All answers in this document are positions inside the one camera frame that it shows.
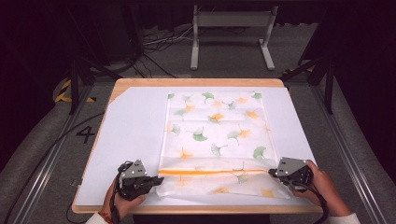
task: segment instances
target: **sleeve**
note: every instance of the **sleeve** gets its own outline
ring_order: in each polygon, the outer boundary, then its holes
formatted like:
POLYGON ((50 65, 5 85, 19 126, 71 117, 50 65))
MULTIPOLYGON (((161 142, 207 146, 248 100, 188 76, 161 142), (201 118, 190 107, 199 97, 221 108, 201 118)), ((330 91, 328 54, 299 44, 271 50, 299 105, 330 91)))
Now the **sleeve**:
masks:
POLYGON ((95 213, 85 224, 107 224, 107 222, 98 213, 95 213))
POLYGON ((355 213, 346 217, 329 217, 329 220, 331 224, 360 224, 355 213))

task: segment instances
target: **table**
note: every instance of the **table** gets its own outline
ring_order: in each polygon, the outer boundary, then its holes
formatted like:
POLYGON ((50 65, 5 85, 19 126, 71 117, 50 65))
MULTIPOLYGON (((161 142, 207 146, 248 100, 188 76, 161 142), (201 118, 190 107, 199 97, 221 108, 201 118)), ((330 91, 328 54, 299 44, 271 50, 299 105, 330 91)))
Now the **table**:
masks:
MULTIPOLYGON (((105 195, 105 192, 108 188, 108 183, 111 182, 111 180, 114 178, 118 166, 120 166, 118 161, 113 161, 112 158, 119 157, 121 160, 125 160, 125 155, 120 156, 119 154, 114 154, 111 153, 110 149, 106 149, 106 144, 104 144, 104 141, 108 138, 107 134, 109 131, 109 127, 111 126, 111 123, 109 123, 109 120, 114 120, 112 119, 112 116, 118 116, 119 114, 116 115, 114 111, 116 111, 114 108, 116 106, 119 106, 119 102, 122 101, 122 97, 125 97, 125 92, 130 92, 132 91, 133 94, 136 94, 136 97, 134 100, 130 101, 128 98, 128 102, 131 104, 137 104, 137 102, 143 102, 147 103, 147 101, 155 101, 153 99, 153 96, 158 96, 157 91, 163 91, 163 90, 172 90, 172 89, 177 89, 177 88, 187 88, 188 90, 193 89, 193 88, 198 88, 198 89, 204 89, 204 90, 218 90, 221 88, 225 89, 230 89, 230 90, 252 90, 252 88, 255 89, 266 89, 271 91, 276 91, 276 92, 283 92, 283 96, 278 95, 278 99, 275 99, 274 97, 274 102, 280 103, 281 99, 288 99, 289 101, 285 104, 286 106, 284 107, 283 112, 279 111, 270 111, 271 113, 282 113, 279 116, 282 116, 282 120, 284 119, 286 122, 297 122, 295 130, 293 129, 290 132, 296 132, 299 133, 295 136, 287 136, 289 141, 284 141, 284 140, 278 140, 277 138, 280 136, 281 138, 284 138, 285 134, 281 135, 274 135, 275 141, 281 142, 280 145, 277 145, 278 147, 278 152, 279 154, 284 155, 286 152, 282 152, 281 149, 284 147, 288 146, 281 146, 282 144, 288 144, 289 142, 293 141, 301 141, 299 145, 303 147, 302 150, 287 150, 287 154, 290 157, 293 158, 299 158, 300 159, 311 159, 315 160, 313 158, 312 152, 309 148, 309 145, 306 142, 306 138, 304 136, 304 132, 301 128, 300 122, 298 120, 298 117, 295 113, 294 107, 292 106, 292 102, 289 96, 289 93, 287 92, 286 88, 283 88, 283 83, 279 79, 265 79, 265 78, 259 78, 259 79, 247 79, 247 78, 153 78, 153 79, 142 79, 142 78, 122 78, 119 79, 114 87, 114 90, 109 98, 109 105, 107 107, 107 111, 105 114, 105 118, 102 121, 100 131, 97 134, 95 143, 92 148, 92 153, 91 156, 87 162, 87 167, 85 169, 84 175, 83 175, 83 182, 82 185, 79 186, 78 192, 76 194, 76 198, 73 202, 72 209, 76 213, 94 213, 98 210, 100 210, 100 207, 103 202, 103 198, 105 195), (143 97, 145 99, 141 99, 138 96, 139 91, 141 89, 145 93, 145 96, 143 97), (100 153, 105 153, 105 161, 102 162, 99 161, 98 158, 101 158, 98 156, 100 153), (93 177, 92 174, 93 172, 99 172, 100 178, 93 177), (102 185, 105 186, 100 186, 100 184, 90 182, 91 180, 101 182, 102 185), (86 197, 84 194, 91 195, 88 197, 88 201, 95 201, 94 203, 89 202, 85 203, 83 202, 86 199, 83 199, 86 197)), ((151 102, 151 104, 148 104, 147 107, 150 108, 151 106, 156 105, 154 102, 151 102)), ((122 105, 122 111, 125 112, 125 110, 128 110, 131 105, 122 105)), ((151 116, 152 114, 162 114, 164 111, 161 111, 158 113, 158 111, 148 111, 148 110, 143 110, 142 111, 135 111, 134 115, 139 117, 138 114, 142 113, 147 116, 151 116)), ((123 125, 128 121, 123 120, 120 122, 120 125, 123 125)), ((158 122, 155 123, 154 121, 147 121, 147 124, 145 124, 145 127, 147 127, 148 130, 154 129, 153 132, 160 130, 161 133, 163 133, 163 127, 161 125, 158 125, 158 122)), ((276 129, 277 126, 275 123, 272 123, 272 128, 276 129)), ((140 133, 145 132, 145 130, 139 129, 140 133)), ((148 175, 156 175, 156 172, 158 173, 158 165, 155 165, 155 163, 159 162, 159 157, 156 157, 154 154, 160 153, 160 148, 161 148, 161 140, 159 141, 159 146, 156 146, 157 143, 153 141, 153 139, 146 139, 146 136, 142 134, 142 136, 136 136, 136 139, 138 141, 134 141, 134 139, 127 138, 127 141, 131 141, 133 143, 134 148, 141 148, 143 147, 144 150, 136 150, 134 149, 133 156, 137 157, 136 159, 142 159, 142 162, 145 164, 146 170, 148 171, 148 175)), ((117 140, 113 140, 114 148, 111 150, 114 152, 114 150, 118 150, 119 147, 122 147, 122 144, 126 144, 123 142, 119 142, 117 140)), ((199 196, 199 197, 183 197, 183 198, 168 198, 168 197, 162 197, 159 198, 155 192, 151 192, 148 194, 147 199, 144 201, 143 204, 137 206, 133 211, 131 211, 134 214, 274 214, 274 213, 315 213, 315 212, 321 212, 321 208, 312 205, 308 201, 300 198, 292 198, 292 199, 273 199, 273 198, 264 198, 264 197, 256 197, 256 196, 247 196, 247 195, 231 195, 231 194, 218 194, 218 195, 208 195, 208 196, 199 196)))

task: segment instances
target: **gray floor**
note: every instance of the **gray floor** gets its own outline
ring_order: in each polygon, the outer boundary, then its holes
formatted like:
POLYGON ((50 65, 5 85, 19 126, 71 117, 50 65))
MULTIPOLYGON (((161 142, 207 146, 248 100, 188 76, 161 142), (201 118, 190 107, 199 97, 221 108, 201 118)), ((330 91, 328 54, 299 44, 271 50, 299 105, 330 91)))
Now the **gray floor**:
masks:
MULTIPOLYGON (((224 30, 204 32, 200 39, 200 61, 197 71, 190 70, 190 40, 175 44, 164 51, 150 53, 149 56, 168 72, 180 77, 280 77, 284 70, 297 65, 315 28, 316 25, 274 28, 269 49, 276 66, 275 71, 267 71, 258 46, 257 40, 263 35, 262 31, 252 28, 239 35, 224 30)), ((147 69, 141 62, 137 65, 146 75, 149 75, 150 70, 155 77, 167 77, 155 64, 144 58, 141 60, 147 69)), ((133 70, 122 75, 138 77, 133 70)), ((304 78, 305 75, 302 74, 285 84, 290 87, 291 99, 318 166, 332 176, 346 202, 358 214, 361 223, 396 223, 396 215, 393 213, 393 208, 396 207, 395 185, 376 160, 342 92, 335 85, 334 115, 329 116, 323 111, 320 100, 322 85, 309 87, 304 78), (340 136, 334 132, 332 121, 342 134, 341 142, 345 143, 344 146, 340 145, 340 136), (345 148, 350 151, 358 171, 361 171, 359 178, 354 176, 356 167, 351 169, 350 160, 345 159, 345 148), (375 211, 376 207, 379 208, 379 213, 375 211)), ((114 82, 108 78, 98 78, 93 87, 86 89, 88 95, 96 97, 97 101, 85 103, 80 107, 77 115, 73 117, 73 125, 104 112, 113 86, 114 82)), ((59 92, 59 88, 54 90, 54 95, 59 92)), ((57 103, 30 132, 0 174, 0 220, 6 217, 8 208, 40 157, 59 137, 66 122, 70 121, 69 110, 69 103, 57 103)), ((25 216, 25 219, 19 217, 18 220, 25 223, 68 222, 65 213, 77 190, 72 183, 81 178, 94 141, 94 137, 90 137, 84 144, 84 137, 76 134, 87 126, 91 126, 92 132, 97 133, 101 118, 102 116, 99 116, 83 123, 66 136, 63 146, 59 149, 59 158, 53 161, 53 171, 47 172, 43 178, 42 192, 39 191, 34 197, 36 201, 31 204, 32 209, 22 209, 20 217, 25 216)), ((15 217, 21 208, 26 207, 23 206, 23 202, 26 197, 32 196, 29 190, 33 185, 34 181, 31 181, 17 203, 12 217, 15 217)), ((72 212, 69 214, 75 221, 91 216, 76 215, 72 212)), ((270 217, 273 224, 314 223, 320 214, 270 217)), ((127 217, 124 223, 132 223, 132 217, 127 217)))

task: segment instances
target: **leaf-patterned fabric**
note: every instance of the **leaf-patterned fabric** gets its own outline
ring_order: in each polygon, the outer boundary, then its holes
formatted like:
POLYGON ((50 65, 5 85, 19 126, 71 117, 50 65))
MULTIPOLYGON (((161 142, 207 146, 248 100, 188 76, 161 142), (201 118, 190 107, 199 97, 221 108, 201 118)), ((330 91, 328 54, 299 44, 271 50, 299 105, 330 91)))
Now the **leaf-patterned fabric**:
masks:
POLYGON ((276 154, 263 100, 258 91, 169 92, 157 194, 289 198, 268 175, 276 154))

